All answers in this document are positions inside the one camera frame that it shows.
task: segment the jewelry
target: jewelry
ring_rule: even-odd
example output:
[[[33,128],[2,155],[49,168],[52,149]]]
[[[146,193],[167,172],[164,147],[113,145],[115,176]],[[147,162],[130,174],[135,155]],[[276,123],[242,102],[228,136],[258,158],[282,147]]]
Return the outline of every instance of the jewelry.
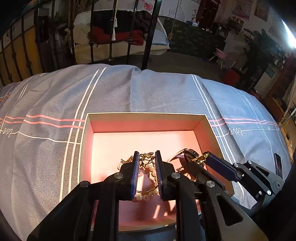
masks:
[[[137,194],[135,195],[135,199],[137,201],[148,201],[151,197],[155,196],[155,194],[158,194],[158,183],[157,183],[157,177],[156,177],[156,170],[155,170],[155,162],[153,160],[155,159],[155,156],[153,156],[153,152],[140,154],[140,167],[149,169],[151,172],[151,175],[155,178],[154,187],[150,189],[149,191],[136,191]],[[129,163],[133,161],[133,156],[130,156],[129,159],[126,161],[121,159],[119,166],[117,167],[118,170],[120,170],[122,164]]]
[[[196,163],[198,163],[202,167],[204,167],[204,165],[205,165],[204,161],[206,160],[206,158],[209,155],[209,153],[205,153],[200,156],[195,150],[184,148],[181,151],[177,152],[167,162],[171,162],[173,159],[175,159],[177,156],[179,156],[181,154],[184,154],[184,158],[187,163],[190,161],[195,161]],[[137,194],[135,195],[135,199],[137,201],[141,201],[141,200],[148,201],[151,197],[153,197],[159,193],[154,159],[155,159],[155,156],[153,156],[153,152],[140,154],[140,159],[139,159],[140,167],[149,169],[149,171],[151,172],[151,175],[155,178],[154,179],[155,182],[154,182],[154,187],[152,189],[150,189],[149,191],[136,191]],[[119,164],[117,167],[118,170],[120,170],[122,164],[129,163],[131,161],[133,161],[133,156],[130,156],[126,161],[121,159],[120,160],[121,164]],[[182,169],[184,169],[184,167],[177,168],[176,171],[178,173],[180,173]]]

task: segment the cardboard box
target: cardboard box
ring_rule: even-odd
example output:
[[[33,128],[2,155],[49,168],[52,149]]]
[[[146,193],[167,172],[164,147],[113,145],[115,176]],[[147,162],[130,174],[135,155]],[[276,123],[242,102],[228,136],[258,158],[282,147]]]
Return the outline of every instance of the cardboard box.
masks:
[[[193,149],[199,154],[210,151],[223,158],[205,115],[88,113],[80,146],[79,181],[103,181],[119,171],[121,159],[127,160],[135,151],[160,150],[162,160],[166,161],[183,148]],[[181,167],[178,159],[171,163],[175,168]],[[231,182],[206,168],[225,184],[230,195],[234,194]],[[150,190],[154,182],[147,169],[140,169],[137,190]],[[175,210],[175,201],[164,202],[159,195],[146,202],[120,201],[119,231],[147,230],[175,223]]]

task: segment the black phone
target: black phone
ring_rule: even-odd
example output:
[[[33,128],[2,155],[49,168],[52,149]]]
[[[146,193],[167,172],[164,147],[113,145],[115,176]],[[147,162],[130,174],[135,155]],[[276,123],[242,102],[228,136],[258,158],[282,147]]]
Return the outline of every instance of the black phone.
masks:
[[[276,174],[283,178],[283,169],[281,166],[281,157],[274,153],[274,160],[275,160],[275,165],[276,165]]]

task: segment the pink heart drawing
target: pink heart drawing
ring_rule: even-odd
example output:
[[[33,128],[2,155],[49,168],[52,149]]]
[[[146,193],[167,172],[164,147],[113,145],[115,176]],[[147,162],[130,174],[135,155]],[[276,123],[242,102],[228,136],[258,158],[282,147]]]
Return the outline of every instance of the pink heart drawing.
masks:
[[[152,8],[153,8],[153,5],[150,4],[150,3],[144,3],[144,8],[147,10],[147,11],[150,11]]]

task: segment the bed frame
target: bed frame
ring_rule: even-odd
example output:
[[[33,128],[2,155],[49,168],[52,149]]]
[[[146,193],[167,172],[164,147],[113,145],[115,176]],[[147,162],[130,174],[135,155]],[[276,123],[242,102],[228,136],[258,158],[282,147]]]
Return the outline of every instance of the bed frame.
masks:
[[[17,63],[17,59],[16,59],[16,52],[14,50],[14,45],[13,45],[13,36],[12,36],[12,28],[13,25],[21,19],[21,36],[22,36],[22,45],[23,45],[23,49],[24,49],[24,54],[25,54],[25,58],[26,58],[26,67],[29,70],[29,73],[31,76],[33,76],[33,72],[32,72],[32,68],[31,68],[31,61],[29,60],[28,57],[28,52],[27,52],[27,47],[26,47],[26,42],[25,42],[25,32],[24,32],[24,16],[26,14],[28,14],[30,11],[34,10],[34,27],[35,27],[35,35],[36,35],[36,45],[37,45],[37,50],[38,50],[38,55],[39,55],[39,59],[41,62],[41,68],[42,71],[45,72],[45,67],[43,65],[43,57],[46,58],[46,56],[42,56],[41,53],[41,48],[40,48],[40,33],[39,33],[39,20],[38,20],[38,8],[41,7],[42,5],[49,3],[52,1],[52,11],[51,11],[51,19],[54,18],[54,7],[55,7],[55,0],[48,0],[48,1],[43,1],[41,3],[37,3],[34,7],[32,7],[31,9],[27,10],[26,12],[22,13],[20,17],[18,17],[16,20],[14,20],[11,25],[9,26],[10,29],[10,44],[11,44],[11,49],[12,49],[12,58],[14,61],[14,65],[16,67],[17,70],[17,74],[20,78],[20,80],[23,80],[21,73],[19,71],[19,66]],[[109,58],[108,58],[108,64],[109,65],[113,65],[113,57],[112,57],[112,32],[113,32],[113,24],[114,24],[114,19],[115,19],[115,9],[116,9],[116,3],[118,0],[114,0],[113,2],[113,10],[112,10],[112,18],[110,19],[110,52],[109,52]],[[135,18],[136,18],[136,10],[138,7],[138,2],[139,0],[135,0],[135,4],[134,4],[134,9],[133,9],[133,18],[132,18],[132,23],[131,23],[131,30],[130,30],[130,35],[128,38],[128,50],[127,50],[127,55],[126,55],[126,64],[129,64],[129,59],[130,59],[130,49],[131,49],[131,43],[133,41],[133,39],[131,38],[132,35],[132,31],[133,31],[133,27],[134,27],[134,22],[135,22]],[[151,21],[150,21],[150,26],[149,26],[149,31],[148,31],[148,36],[147,36],[147,40],[146,40],[146,45],[145,45],[145,50],[144,50],[144,56],[143,56],[143,60],[142,60],[142,67],[141,70],[144,70],[147,68],[148,65],[148,60],[149,60],[149,55],[150,55],[150,51],[151,51],[151,45],[152,45],[152,41],[153,41],[153,36],[154,36],[154,32],[156,29],[156,25],[157,25],[157,19],[158,19],[158,15],[159,15],[159,11],[160,11],[160,7],[161,7],[161,3],[162,0],[155,0],[154,3],[154,7],[153,7],[153,12],[152,12],[152,16],[151,16]],[[93,40],[93,36],[92,36],[92,29],[93,29],[93,25],[94,25],[94,4],[95,4],[95,0],[92,0],[92,5],[91,5],[91,22],[90,22],[90,41],[89,41],[89,45],[91,48],[91,62],[89,64],[95,64],[96,62],[94,62],[94,52],[93,52],[93,46],[94,46],[94,40]],[[74,17],[73,17],[73,8],[74,8],[74,0],[70,1],[69,4],[69,10],[70,10],[70,19],[69,19],[69,26],[68,29],[70,30],[70,42],[71,42],[71,51],[72,51],[72,58],[73,58],[73,65],[77,64],[76,63],[76,58],[75,58],[75,50],[74,50],[74,37],[73,37],[73,29],[74,29]],[[52,54],[55,56],[56,59],[56,64],[57,64],[57,69],[60,69],[59,66],[59,58],[57,56],[57,46],[56,46],[56,39],[55,39],[55,34],[54,34],[54,28],[51,27],[50,28],[50,32],[51,32],[51,36],[52,36],[52,42],[53,42],[53,51]],[[9,81],[12,83],[12,74],[9,71],[9,68],[7,66],[7,60],[4,53],[4,47],[3,47],[3,38],[2,38],[2,42],[1,42],[2,46],[2,54],[3,54],[3,60],[4,60],[4,65],[5,65],[5,69],[7,72],[7,76]],[[0,81],[2,82],[2,85],[5,86],[5,82],[1,76],[1,72],[0,72]]]

